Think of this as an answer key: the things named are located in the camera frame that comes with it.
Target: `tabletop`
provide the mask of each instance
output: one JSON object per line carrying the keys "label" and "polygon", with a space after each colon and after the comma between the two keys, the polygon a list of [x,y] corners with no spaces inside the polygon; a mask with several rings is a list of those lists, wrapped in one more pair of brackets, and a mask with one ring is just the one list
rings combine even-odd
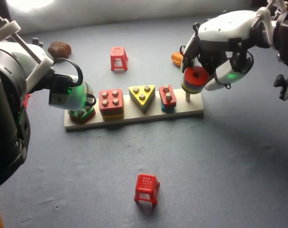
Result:
{"label": "tabletop", "polygon": [[[70,59],[99,90],[171,84],[182,73],[171,54],[206,17],[162,19],[24,35],[72,48]],[[110,71],[124,46],[128,70]],[[27,109],[28,157],[0,187],[5,228],[288,228],[288,100],[273,87],[288,69],[272,49],[250,49],[255,64],[230,90],[203,91],[203,118],[67,132],[64,111],[35,92]],[[59,73],[76,74],[61,63]],[[158,204],[134,202],[139,173],[161,183]]]}

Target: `robotic hand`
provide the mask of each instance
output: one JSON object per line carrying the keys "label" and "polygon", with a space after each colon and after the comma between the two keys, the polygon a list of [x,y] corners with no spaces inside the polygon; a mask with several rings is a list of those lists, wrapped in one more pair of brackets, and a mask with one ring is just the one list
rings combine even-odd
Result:
{"label": "robotic hand", "polygon": [[[194,65],[195,58],[208,72],[206,90],[226,87],[243,78],[254,64],[253,55],[248,51],[253,46],[273,47],[279,52],[279,59],[288,66],[288,10],[283,0],[268,0],[267,7],[257,12],[242,10],[208,19],[201,26],[193,25],[194,35],[180,53],[183,55],[181,71]],[[278,7],[281,14],[272,21],[269,9]],[[227,58],[226,52],[232,52]],[[280,99],[288,99],[288,79],[279,75],[274,83],[282,87]]]}
{"label": "robotic hand", "polygon": [[[78,111],[94,106],[91,86],[77,64],[48,58],[37,45],[26,44],[16,33],[15,21],[0,17],[0,185],[24,163],[30,139],[30,123],[23,101],[28,93],[49,89],[49,105]],[[11,36],[16,43],[3,41]],[[56,74],[58,61],[68,61],[77,76]]]}

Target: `wooden board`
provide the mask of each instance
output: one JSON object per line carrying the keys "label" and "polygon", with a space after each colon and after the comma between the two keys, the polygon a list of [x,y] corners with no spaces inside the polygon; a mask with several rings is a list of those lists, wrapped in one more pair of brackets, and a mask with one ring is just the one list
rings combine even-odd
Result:
{"label": "wooden board", "polygon": [[161,110],[161,99],[159,91],[155,92],[155,98],[150,104],[147,112],[144,114],[136,106],[136,104],[130,99],[129,95],[124,95],[124,118],[116,121],[104,121],[100,110],[98,108],[98,99],[96,105],[94,106],[96,110],[96,115],[84,124],[77,124],[73,122],[67,110],[65,110],[64,116],[64,126],[67,130],[77,130],[77,129],[86,129],[86,128],[96,128],[109,126],[114,124],[128,124],[128,123],[138,123],[144,121],[153,121],[153,120],[162,120],[168,118],[179,118],[191,115],[202,115],[203,114],[203,101],[201,94],[191,94],[190,102],[185,100],[185,92],[182,89],[174,89],[174,94],[177,99],[177,106],[175,112],[171,114],[164,113]]}

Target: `green indicator light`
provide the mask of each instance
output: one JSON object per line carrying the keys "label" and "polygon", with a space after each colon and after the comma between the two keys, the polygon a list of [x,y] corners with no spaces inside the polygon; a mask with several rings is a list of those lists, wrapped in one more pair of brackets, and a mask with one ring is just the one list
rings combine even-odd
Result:
{"label": "green indicator light", "polygon": [[229,79],[234,79],[237,75],[236,74],[228,74]]}

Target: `white backdrop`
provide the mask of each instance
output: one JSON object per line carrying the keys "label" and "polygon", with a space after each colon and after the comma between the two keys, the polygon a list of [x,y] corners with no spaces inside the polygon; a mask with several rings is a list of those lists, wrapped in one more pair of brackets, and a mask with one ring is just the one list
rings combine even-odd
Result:
{"label": "white backdrop", "polygon": [[162,17],[192,16],[250,6],[250,0],[7,0],[21,33]]}

